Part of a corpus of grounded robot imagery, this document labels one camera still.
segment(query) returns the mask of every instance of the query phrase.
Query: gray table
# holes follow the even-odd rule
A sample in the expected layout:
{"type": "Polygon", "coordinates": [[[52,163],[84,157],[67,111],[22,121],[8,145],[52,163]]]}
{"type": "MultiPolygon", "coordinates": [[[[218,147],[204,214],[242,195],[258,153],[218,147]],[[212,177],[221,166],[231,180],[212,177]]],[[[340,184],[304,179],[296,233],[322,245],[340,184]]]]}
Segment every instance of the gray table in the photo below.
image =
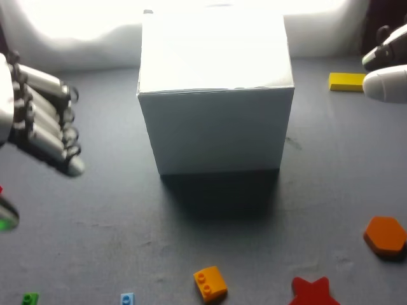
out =
{"type": "Polygon", "coordinates": [[[374,215],[407,228],[407,105],[328,91],[359,59],[293,60],[296,92],[279,175],[162,180],[137,71],[64,75],[81,93],[86,174],[66,179],[8,146],[0,184],[20,227],[0,235],[0,304],[201,304],[192,274],[217,265],[223,304],[288,304],[291,280],[327,276],[342,305],[405,305],[407,265],[378,259],[374,215]],[[243,211],[248,208],[249,215],[243,211]]]}

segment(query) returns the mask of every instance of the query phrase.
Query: red star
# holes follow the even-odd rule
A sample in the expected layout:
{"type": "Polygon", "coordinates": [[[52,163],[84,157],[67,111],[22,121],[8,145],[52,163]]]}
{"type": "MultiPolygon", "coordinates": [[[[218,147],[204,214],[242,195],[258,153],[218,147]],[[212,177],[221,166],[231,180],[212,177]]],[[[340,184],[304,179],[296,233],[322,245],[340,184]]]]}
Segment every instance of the red star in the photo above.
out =
{"type": "Polygon", "coordinates": [[[329,280],[326,277],[313,283],[294,278],[293,290],[296,297],[289,305],[340,305],[329,295],[329,280]]]}

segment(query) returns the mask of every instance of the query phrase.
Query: lego brick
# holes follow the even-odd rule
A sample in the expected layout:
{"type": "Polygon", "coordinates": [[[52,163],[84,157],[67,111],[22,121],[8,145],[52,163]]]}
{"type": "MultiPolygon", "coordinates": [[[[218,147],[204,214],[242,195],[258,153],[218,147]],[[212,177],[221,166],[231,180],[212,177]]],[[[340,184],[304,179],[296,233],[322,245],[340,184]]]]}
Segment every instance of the lego brick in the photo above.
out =
{"type": "Polygon", "coordinates": [[[331,73],[329,75],[329,89],[331,91],[363,92],[365,74],[331,73]]]}
{"type": "Polygon", "coordinates": [[[228,292],[228,287],[216,266],[202,269],[194,273],[193,277],[205,302],[226,295],[228,292]]]}
{"type": "Polygon", "coordinates": [[[39,294],[30,293],[24,294],[21,305],[37,305],[39,294]]]}
{"type": "Polygon", "coordinates": [[[407,233],[395,218],[374,216],[363,238],[377,255],[395,257],[404,251],[407,233]]]}
{"type": "Polygon", "coordinates": [[[329,280],[326,277],[310,283],[302,278],[293,279],[295,298],[289,305],[340,305],[329,295],[329,280]]]}
{"type": "Polygon", "coordinates": [[[121,294],[120,295],[120,305],[134,305],[134,294],[121,294]]]}

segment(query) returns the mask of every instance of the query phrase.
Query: orange building block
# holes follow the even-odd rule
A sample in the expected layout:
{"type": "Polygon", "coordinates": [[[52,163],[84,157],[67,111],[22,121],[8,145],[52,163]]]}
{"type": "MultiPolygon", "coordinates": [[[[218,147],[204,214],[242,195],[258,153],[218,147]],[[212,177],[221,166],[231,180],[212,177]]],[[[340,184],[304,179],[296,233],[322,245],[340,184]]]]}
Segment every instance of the orange building block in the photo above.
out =
{"type": "Polygon", "coordinates": [[[216,266],[202,269],[194,273],[193,277],[205,302],[214,300],[228,292],[228,287],[216,266]]]}
{"type": "Polygon", "coordinates": [[[377,255],[393,257],[404,250],[407,233],[395,218],[374,216],[363,238],[377,255]]]}

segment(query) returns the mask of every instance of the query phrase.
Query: orange hexagon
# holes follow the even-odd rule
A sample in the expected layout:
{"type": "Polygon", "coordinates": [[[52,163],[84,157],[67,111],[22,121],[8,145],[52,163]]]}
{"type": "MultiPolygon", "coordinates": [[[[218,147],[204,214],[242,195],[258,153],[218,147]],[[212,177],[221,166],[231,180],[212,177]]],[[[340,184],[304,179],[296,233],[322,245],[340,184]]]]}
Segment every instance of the orange hexagon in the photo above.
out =
{"type": "Polygon", "coordinates": [[[374,216],[363,238],[377,255],[397,256],[404,250],[407,233],[395,218],[374,216]]]}

